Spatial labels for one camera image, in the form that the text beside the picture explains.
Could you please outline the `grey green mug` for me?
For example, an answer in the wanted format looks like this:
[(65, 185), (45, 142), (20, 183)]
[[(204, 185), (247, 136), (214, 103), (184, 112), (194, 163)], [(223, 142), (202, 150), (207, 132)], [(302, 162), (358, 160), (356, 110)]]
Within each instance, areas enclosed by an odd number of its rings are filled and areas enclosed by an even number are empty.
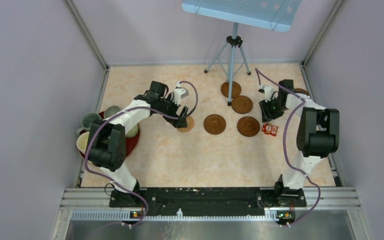
[(76, 135), (80, 136), (83, 131), (86, 131), (86, 132), (90, 131), (92, 122), (94, 120), (101, 120), (101, 119), (102, 117), (98, 113), (91, 112), (86, 114), (80, 121), (80, 128), (77, 129)]

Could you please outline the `light green mug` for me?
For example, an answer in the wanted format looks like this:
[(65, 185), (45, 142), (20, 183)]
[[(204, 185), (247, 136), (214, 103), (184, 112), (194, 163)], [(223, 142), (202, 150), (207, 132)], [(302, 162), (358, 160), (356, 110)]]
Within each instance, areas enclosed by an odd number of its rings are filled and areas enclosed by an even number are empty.
[(140, 128), (139, 128), (139, 125), (136, 124), (132, 127), (132, 129), (130, 131), (128, 131), (126, 134), (125, 134), (125, 137), (126, 138), (133, 138), (135, 137), (138, 132), (139, 132)]

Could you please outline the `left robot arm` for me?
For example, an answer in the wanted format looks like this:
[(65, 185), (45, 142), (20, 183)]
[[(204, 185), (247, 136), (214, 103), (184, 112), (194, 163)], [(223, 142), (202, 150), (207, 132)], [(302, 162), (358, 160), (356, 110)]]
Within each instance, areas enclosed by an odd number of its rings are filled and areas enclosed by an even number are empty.
[(189, 91), (181, 82), (169, 91), (166, 84), (152, 81), (149, 89), (137, 95), (126, 108), (91, 123), (84, 163), (91, 162), (98, 167), (101, 170), (99, 176), (112, 182), (127, 206), (136, 206), (141, 194), (139, 182), (125, 165), (126, 134), (153, 114), (163, 116), (176, 129), (187, 128), (190, 111), (186, 106), (181, 111), (178, 109), (188, 95)]

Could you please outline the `light wooden coaster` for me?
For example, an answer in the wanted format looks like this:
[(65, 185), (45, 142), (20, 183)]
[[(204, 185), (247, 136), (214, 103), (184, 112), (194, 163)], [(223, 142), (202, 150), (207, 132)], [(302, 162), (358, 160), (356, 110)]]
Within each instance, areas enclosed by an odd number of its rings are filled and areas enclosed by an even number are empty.
[(177, 130), (181, 133), (187, 133), (191, 131), (195, 126), (195, 120), (192, 116), (188, 116), (186, 119), (187, 127), (180, 127)]

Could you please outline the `cream mug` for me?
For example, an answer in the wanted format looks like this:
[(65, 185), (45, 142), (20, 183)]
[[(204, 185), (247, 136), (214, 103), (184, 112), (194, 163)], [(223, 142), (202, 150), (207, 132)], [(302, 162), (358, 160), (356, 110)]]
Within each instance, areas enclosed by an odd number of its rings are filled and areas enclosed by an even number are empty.
[(77, 147), (78, 151), (83, 155), (85, 155), (86, 150), (87, 150), (89, 134), (90, 133), (88, 131), (85, 131), (85, 132), (81, 133), (80, 136), (76, 140), (76, 147)]

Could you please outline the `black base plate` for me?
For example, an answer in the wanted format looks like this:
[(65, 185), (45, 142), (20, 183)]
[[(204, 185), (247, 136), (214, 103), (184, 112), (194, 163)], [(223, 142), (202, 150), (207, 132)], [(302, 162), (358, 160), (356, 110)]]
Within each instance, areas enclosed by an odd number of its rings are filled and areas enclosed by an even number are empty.
[(181, 210), (186, 217), (263, 216), (265, 208), (306, 207), (304, 191), (273, 187), (149, 187), (134, 190), (139, 196), (113, 190), (111, 208), (138, 208), (149, 217), (174, 216)]

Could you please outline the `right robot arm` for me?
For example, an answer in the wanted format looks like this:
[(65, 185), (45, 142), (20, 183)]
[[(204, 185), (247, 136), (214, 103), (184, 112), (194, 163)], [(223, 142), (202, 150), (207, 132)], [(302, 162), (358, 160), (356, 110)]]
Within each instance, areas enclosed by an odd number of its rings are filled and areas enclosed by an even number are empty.
[(292, 79), (281, 80), (277, 90), (260, 85), (258, 91), (264, 94), (259, 102), (264, 124), (282, 117), (286, 110), (291, 110), (287, 123), (293, 115), (300, 118), (296, 134), (298, 152), (293, 160), (286, 160), (288, 169), (280, 175), (273, 191), (263, 195), (263, 202), (270, 207), (288, 204), (304, 207), (303, 187), (308, 175), (339, 147), (340, 113), (315, 103), (306, 90), (294, 87)]

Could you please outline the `aluminium frame rail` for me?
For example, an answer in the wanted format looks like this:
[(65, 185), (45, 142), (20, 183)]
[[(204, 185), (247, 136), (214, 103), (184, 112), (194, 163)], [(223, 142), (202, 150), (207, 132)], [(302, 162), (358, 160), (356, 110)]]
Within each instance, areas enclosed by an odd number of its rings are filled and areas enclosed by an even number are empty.
[(54, 240), (371, 240), (353, 187), (306, 187), (270, 205), (267, 187), (141, 188), (135, 205), (111, 187), (68, 188)]

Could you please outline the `dark wooden coaster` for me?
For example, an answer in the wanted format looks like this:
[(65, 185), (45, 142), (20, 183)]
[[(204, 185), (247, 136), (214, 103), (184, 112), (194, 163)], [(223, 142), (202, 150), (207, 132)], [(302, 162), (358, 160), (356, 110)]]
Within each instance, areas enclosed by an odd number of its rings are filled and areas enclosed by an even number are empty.
[(303, 95), (306, 95), (306, 96), (311, 96), (310, 93), (305, 90), (305, 89), (302, 89), (302, 88), (295, 88), (294, 89), (294, 92), (297, 93), (297, 94), (303, 94)]
[(238, 114), (247, 114), (253, 109), (253, 101), (245, 95), (238, 95), (232, 100), (231, 107)]
[(208, 115), (203, 122), (204, 130), (211, 135), (219, 135), (226, 129), (226, 120), (219, 114)]
[[(220, 87), (221, 94), (226, 98), (229, 97), (229, 86), (230, 86), (229, 82), (224, 82)], [(239, 96), (241, 94), (241, 91), (242, 91), (241, 86), (236, 81), (233, 81), (232, 82), (231, 98), (233, 99), (233, 98)]]
[(237, 122), (236, 128), (244, 137), (254, 137), (260, 131), (260, 123), (251, 116), (244, 116)]

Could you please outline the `red round tray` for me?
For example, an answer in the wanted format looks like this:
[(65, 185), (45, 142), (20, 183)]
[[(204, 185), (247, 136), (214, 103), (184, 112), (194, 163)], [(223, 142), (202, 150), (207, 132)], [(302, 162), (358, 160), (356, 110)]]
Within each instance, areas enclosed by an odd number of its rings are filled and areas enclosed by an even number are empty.
[(140, 133), (140, 127), (139, 127), (139, 132), (135, 137), (126, 138), (126, 154), (127, 154), (126, 158), (130, 157), (131, 154), (134, 152), (135, 148), (137, 147), (137, 145), (139, 143), (140, 135), (141, 135), (141, 133)]

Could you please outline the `grey ribbed cup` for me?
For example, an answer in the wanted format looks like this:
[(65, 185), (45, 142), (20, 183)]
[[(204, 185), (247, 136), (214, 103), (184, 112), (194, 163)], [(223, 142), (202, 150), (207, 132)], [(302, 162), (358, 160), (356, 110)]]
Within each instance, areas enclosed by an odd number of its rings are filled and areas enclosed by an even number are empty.
[(117, 106), (117, 105), (112, 105), (110, 107), (108, 107), (104, 113), (103, 113), (103, 118), (104, 119), (108, 119), (114, 115), (116, 115), (118, 112), (120, 112), (122, 109)]

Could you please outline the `red owl figurine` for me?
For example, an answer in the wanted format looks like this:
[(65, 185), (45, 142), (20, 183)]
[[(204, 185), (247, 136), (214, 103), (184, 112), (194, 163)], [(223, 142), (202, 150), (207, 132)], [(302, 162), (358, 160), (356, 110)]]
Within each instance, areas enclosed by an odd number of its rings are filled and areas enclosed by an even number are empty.
[(265, 135), (276, 137), (278, 134), (278, 130), (279, 130), (279, 127), (277, 125), (273, 125), (271, 123), (264, 123), (261, 131)]

